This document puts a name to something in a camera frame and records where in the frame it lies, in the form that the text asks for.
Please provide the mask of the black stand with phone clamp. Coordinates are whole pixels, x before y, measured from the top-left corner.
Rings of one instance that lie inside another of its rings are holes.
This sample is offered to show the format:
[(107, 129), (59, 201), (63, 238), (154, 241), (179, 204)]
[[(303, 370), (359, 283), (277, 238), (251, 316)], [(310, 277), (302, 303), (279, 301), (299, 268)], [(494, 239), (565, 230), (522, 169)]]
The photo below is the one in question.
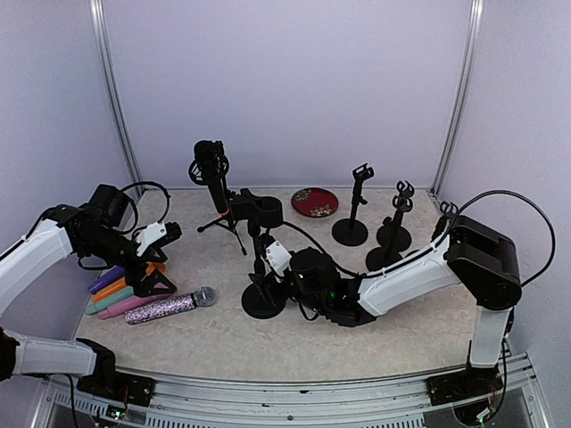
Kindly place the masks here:
[(256, 319), (270, 319), (286, 306), (286, 293), (280, 289), (274, 273), (267, 273), (265, 254), (274, 242), (269, 231), (283, 225), (282, 202), (273, 196), (256, 196), (249, 189), (241, 189), (230, 201), (234, 220), (246, 220), (247, 232), (254, 251), (253, 272), (248, 274), (251, 284), (242, 294), (241, 304), (247, 315)]

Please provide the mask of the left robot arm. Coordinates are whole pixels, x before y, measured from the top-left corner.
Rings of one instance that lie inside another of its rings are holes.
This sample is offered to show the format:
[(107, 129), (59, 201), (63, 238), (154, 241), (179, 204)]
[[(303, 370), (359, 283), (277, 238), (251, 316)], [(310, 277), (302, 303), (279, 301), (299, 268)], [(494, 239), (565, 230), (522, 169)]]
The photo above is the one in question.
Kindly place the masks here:
[[(141, 230), (121, 230), (128, 208), (136, 205), (124, 189), (100, 184), (88, 202), (46, 209), (30, 231), (1, 255), (1, 309), (6, 310), (52, 266), (76, 255), (97, 257), (107, 268), (124, 271), (139, 298), (166, 297), (176, 286), (149, 263), (163, 263), (163, 247), (182, 235), (176, 222), (159, 219)], [(88, 340), (54, 340), (11, 330), (1, 332), (1, 378), (15, 375), (69, 375), (79, 391), (147, 407), (155, 389), (150, 377), (121, 372), (115, 354)]]

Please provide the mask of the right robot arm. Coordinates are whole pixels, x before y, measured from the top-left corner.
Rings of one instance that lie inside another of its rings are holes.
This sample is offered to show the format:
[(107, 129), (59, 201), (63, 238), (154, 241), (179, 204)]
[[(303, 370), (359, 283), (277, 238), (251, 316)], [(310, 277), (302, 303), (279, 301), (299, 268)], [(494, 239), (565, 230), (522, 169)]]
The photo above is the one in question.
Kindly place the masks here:
[(293, 301), (309, 321), (324, 317), (343, 327), (375, 321), (400, 305), (460, 284), (476, 301), (464, 369), (426, 379), (432, 405), (507, 389), (504, 339), (522, 297), (513, 241), (466, 216), (444, 222), (425, 248), (364, 276), (342, 277), (332, 257), (308, 247), (288, 251), (271, 235), (256, 240), (257, 259), (242, 294), (257, 319), (279, 315)]

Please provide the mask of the glitter silver-head microphone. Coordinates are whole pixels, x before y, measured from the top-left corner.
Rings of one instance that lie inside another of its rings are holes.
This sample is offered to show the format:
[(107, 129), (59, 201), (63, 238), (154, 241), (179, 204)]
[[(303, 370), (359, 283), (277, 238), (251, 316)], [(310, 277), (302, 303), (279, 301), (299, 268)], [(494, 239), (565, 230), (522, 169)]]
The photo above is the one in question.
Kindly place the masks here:
[(128, 325), (140, 325), (157, 319), (175, 316), (198, 308), (208, 308), (217, 301), (217, 293), (210, 287), (201, 287), (164, 300), (154, 301), (126, 312), (124, 319)]

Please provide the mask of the tall black stand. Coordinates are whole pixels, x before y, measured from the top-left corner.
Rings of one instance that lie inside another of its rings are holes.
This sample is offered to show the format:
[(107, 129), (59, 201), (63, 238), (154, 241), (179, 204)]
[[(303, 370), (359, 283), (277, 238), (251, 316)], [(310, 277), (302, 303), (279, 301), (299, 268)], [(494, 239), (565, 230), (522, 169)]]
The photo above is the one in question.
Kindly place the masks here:
[(357, 211), (360, 205), (368, 203), (362, 196), (362, 187), (366, 180), (374, 176), (374, 170), (367, 163), (364, 163), (352, 171), (352, 176), (354, 184), (350, 216), (334, 223), (332, 236), (341, 245), (357, 247), (368, 239), (368, 229), (361, 221), (357, 220)]

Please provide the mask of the orange microphone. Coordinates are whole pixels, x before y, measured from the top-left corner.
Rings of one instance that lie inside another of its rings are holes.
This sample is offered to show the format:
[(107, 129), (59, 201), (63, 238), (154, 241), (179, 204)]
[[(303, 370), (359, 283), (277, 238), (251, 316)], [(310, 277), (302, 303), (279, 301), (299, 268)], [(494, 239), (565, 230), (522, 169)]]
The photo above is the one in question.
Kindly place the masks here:
[[(165, 269), (166, 266), (163, 263), (149, 263), (146, 269), (146, 274), (150, 275), (155, 270), (164, 272)], [(127, 287), (126, 280), (125, 277), (123, 276), (117, 281), (113, 282), (112, 284), (109, 284), (106, 287), (104, 287), (101, 291), (97, 292), (92, 297), (92, 302), (98, 302), (100, 300), (108, 298), (113, 294), (115, 294), (116, 292), (123, 290), (126, 287)]]

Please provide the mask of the purple microphone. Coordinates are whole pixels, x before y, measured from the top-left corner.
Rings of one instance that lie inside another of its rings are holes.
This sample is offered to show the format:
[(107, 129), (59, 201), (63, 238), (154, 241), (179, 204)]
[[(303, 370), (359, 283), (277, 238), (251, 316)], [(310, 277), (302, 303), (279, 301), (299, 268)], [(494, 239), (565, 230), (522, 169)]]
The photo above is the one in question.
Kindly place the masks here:
[(108, 285), (120, 280), (124, 276), (122, 267), (112, 267), (106, 273), (97, 278), (88, 288), (90, 294), (95, 295)]

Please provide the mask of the pink microphone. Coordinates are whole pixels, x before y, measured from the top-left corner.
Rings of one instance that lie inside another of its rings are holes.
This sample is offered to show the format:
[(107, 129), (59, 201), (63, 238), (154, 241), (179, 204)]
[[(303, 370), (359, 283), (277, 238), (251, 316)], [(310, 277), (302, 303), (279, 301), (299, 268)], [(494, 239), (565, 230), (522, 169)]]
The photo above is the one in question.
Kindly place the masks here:
[(169, 294), (158, 294), (158, 295), (154, 295), (154, 296), (149, 296), (149, 297), (137, 297), (135, 295), (130, 296), (120, 302), (114, 303), (111, 306), (109, 306), (107, 309), (104, 309), (103, 311), (99, 312), (96, 314), (96, 317), (102, 320), (108, 319), (108, 318), (114, 318), (114, 317), (118, 317), (121, 315), (124, 315), (126, 312), (132, 310), (132, 309), (137, 309), (139, 307), (142, 307), (146, 304), (158, 301), (158, 300), (164, 300), (169, 298)]

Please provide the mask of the teal microphone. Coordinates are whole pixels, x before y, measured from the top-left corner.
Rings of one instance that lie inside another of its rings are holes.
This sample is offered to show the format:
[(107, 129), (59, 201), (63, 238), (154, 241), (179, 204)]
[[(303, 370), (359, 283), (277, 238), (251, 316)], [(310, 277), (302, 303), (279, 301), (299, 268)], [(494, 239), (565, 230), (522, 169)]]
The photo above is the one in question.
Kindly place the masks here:
[(118, 303), (122, 300), (125, 300), (128, 297), (131, 297), (133, 294), (134, 294), (133, 289), (130, 286), (127, 286), (99, 301), (92, 301), (87, 305), (85, 309), (85, 314), (89, 316), (96, 315), (99, 312), (106, 310), (111, 305)]

